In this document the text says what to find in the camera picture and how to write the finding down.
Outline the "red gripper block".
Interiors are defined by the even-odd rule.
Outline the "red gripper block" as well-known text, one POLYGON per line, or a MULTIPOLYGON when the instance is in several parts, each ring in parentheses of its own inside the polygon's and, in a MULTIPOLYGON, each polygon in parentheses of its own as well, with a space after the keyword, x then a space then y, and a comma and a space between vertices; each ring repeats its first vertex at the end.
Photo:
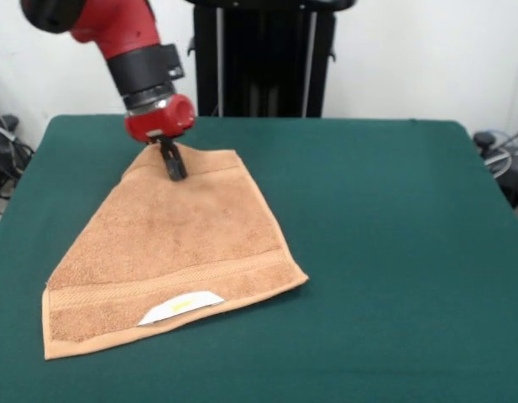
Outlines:
POLYGON ((196 119, 196 110, 191 100, 181 94, 162 98, 144 107, 129 110, 125 127, 138 142, 150 142, 157 138, 160 153, 172 181, 182 181, 187 170, 181 152, 171 138, 180 137, 191 128, 196 119))

